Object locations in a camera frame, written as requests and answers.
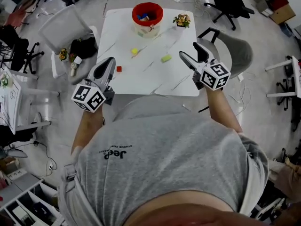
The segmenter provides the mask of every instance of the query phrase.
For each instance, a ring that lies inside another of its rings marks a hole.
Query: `gray floor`
[[[193,4],[194,0],[181,0],[185,3],[175,3],[172,0],[80,0],[76,7],[86,23],[96,26],[99,33],[101,33],[105,4],[107,4],[105,9],[107,11],[115,8],[132,8],[136,4],[146,1],[158,3],[164,8],[192,11],[195,14],[197,34],[208,27],[214,27],[209,15],[215,17],[218,14],[214,8],[201,8],[208,13],[196,9]],[[243,1],[247,7],[252,8],[252,0]],[[37,17],[37,14],[42,11],[55,13],[64,7],[64,3],[60,0],[41,2],[39,8],[26,20],[30,25],[25,25],[21,29],[21,36],[29,39],[30,46],[39,41],[39,50],[45,51],[45,55],[36,59],[34,63],[37,66],[38,81],[29,80],[27,84],[39,89],[61,92],[58,98],[48,98],[47,96],[36,98],[31,111],[31,117],[33,117],[35,111],[39,111],[43,119],[52,121],[50,126],[38,129],[37,136],[39,141],[48,146],[48,155],[53,157],[58,164],[58,170],[45,178],[47,182],[54,185],[58,184],[59,170],[69,159],[71,145],[82,111],[70,99],[74,86],[68,84],[67,77],[62,76],[58,79],[52,77],[51,50],[37,35],[37,30],[50,16],[40,15]],[[300,139],[300,128],[295,133],[290,130],[291,106],[288,111],[284,111],[283,106],[277,106],[275,98],[266,98],[267,93],[276,91],[276,82],[284,78],[283,70],[265,72],[264,67],[284,61],[286,55],[294,55],[300,58],[297,43],[294,38],[286,37],[278,25],[258,13],[258,11],[255,11],[255,15],[251,15],[250,19],[239,18],[234,20],[237,25],[236,31],[231,30],[231,25],[225,17],[222,17],[216,23],[216,26],[231,36],[248,41],[254,51],[254,61],[247,72],[244,73],[245,80],[239,82],[236,78],[232,79],[224,91],[226,95],[231,95],[237,101],[240,101],[239,92],[242,95],[243,91],[241,89],[246,86],[249,89],[246,89],[244,93],[244,103],[237,103],[230,96],[227,97],[228,101],[235,113],[239,113],[244,109],[238,115],[244,133],[260,144],[268,157],[275,157],[282,147],[293,151]],[[221,59],[223,60],[224,57],[227,57],[227,50],[222,45],[221,50]],[[113,106],[105,106],[104,115],[107,123],[110,123],[114,114],[123,105],[135,97],[119,95],[115,97]],[[207,103],[204,91],[201,91],[198,97],[179,97],[178,99],[180,103],[185,104],[193,111],[204,108]],[[20,160],[21,165],[35,175],[45,175],[46,162],[48,161],[45,148],[27,145],[23,149],[28,154],[28,158]]]

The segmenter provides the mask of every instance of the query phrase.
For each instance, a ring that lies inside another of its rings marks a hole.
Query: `white table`
[[[286,60],[282,63],[279,63],[277,65],[272,65],[269,67],[266,67],[264,70],[272,70],[276,69],[278,67],[282,67],[285,65],[292,65],[293,66],[293,75],[295,77],[295,92],[287,92],[287,93],[276,93],[276,94],[267,94],[267,97],[288,97],[288,96],[297,96],[298,98],[301,98],[301,68],[298,64],[298,60],[292,56],[293,58],[290,60]]]
[[[142,38],[134,31],[132,8],[109,10],[103,24],[97,62],[114,57],[122,72],[115,71],[110,86],[116,94],[198,96],[191,71],[179,57],[179,51],[197,59],[192,43],[197,41],[193,13],[184,10],[163,9],[159,35]],[[180,30],[173,24],[178,14],[191,18],[190,28]],[[133,56],[131,49],[140,52]],[[167,54],[172,59],[162,63]]]
[[[14,77],[11,74],[8,68],[5,68],[4,73],[8,78],[13,79],[13,84],[11,87],[0,88],[1,114],[3,115],[3,119],[5,123],[9,126],[12,133],[16,134],[16,131],[19,130],[25,130],[25,129],[50,125],[51,124],[50,121],[44,121],[41,123],[19,126],[18,112],[20,109],[22,94],[44,95],[50,93],[59,96],[59,92],[50,91],[50,90],[41,90],[41,89],[30,89],[26,87],[22,88],[19,81],[16,79],[16,77]]]

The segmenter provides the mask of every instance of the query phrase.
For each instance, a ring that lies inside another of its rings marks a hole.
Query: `table leg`
[[[44,90],[44,89],[30,89],[30,88],[24,88],[24,93],[29,95],[44,95],[44,94],[53,94],[56,96],[60,95],[60,92],[58,91],[52,91],[52,90]]]
[[[18,126],[16,128],[16,131],[27,130],[27,129],[37,128],[37,127],[42,127],[42,126],[49,126],[50,124],[51,124],[50,121],[44,121],[41,123],[33,123],[33,124],[25,125],[25,126]]]
[[[29,73],[21,73],[19,71],[14,71],[14,70],[9,70],[12,74],[15,74],[15,75],[20,75],[20,76],[24,76],[24,77],[28,77],[28,78],[32,78],[34,80],[37,80],[38,79],[38,76],[36,75],[33,75],[33,74],[29,74]]]
[[[287,92],[287,93],[276,93],[276,94],[267,94],[267,97],[288,97],[296,96],[297,92]]]
[[[290,60],[286,60],[284,62],[281,62],[279,64],[276,64],[276,65],[271,65],[271,66],[268,66],[266,68],[264,68],[265,71],[268,71],[268,70],[272,70],[272,69],[276,69],[278,67],[281,67],[281,66],[285,66],[285,65],[289,65],[291,64],[293,61],[290,59]]]

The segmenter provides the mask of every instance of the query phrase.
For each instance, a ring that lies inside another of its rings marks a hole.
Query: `red block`
[[[116,71],[117,72],[122,72],[122,66],[117,66]]]

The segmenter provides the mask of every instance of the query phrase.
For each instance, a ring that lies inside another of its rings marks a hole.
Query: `desk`
[[[116,94],[149,95],[158,93],[172,96],[198,96],[192,81],[193,72],[179,57],[179,51],[197,59],[192,43],[197,41],[193,13],[184,10],[163,9],[159,34],[142,38],[134,32],[132,8],[109,10],[103,24],[97,62],[114,57],[122,72],[115,71],[110,86]],[[191,18],[190,28],[180,30],[173,24],[178,14]],[[134,57],[131,49],[138,48]],[[170,54],[172,59],[162,63]]]
[[[288,92],[288,93],[276,93],[276,94],[267,94],[267,97],[288,97],[288,96],[297,96],[298,98],[301,98],[301,68],[299,66],[298,60],[292,56],[293,58],[290,60],[286,60],[282,63],[279,63],[277,65],[272,65],[269,67],[266,67],[264,70],[272,70],[276,69],[278,67],[282,67],[285,65],[292,65],[293,66],[293,75],[295,77],[295,92]]]
[[[41,90],[41,89],[30,89],[22,88],[19,81],[12,75],[8,68],[5,68],[4,73],[7,78],[13,79],[13,84],[11,87],[0,88],[1,96],[1,113],[3,114],[3,119],[5,123],[9,126],[13,134],[16,134],[16,131],[37,128],[42,126],[48,126],[51,124],[50,121],[44,121],[41,123],[27,124],[19,126],[18,112],[20,109],[20,102],[22,94],[27,95],[44,95],[47,93],[54,94],[59,96],[59,92],[50,91],[50,90]]]

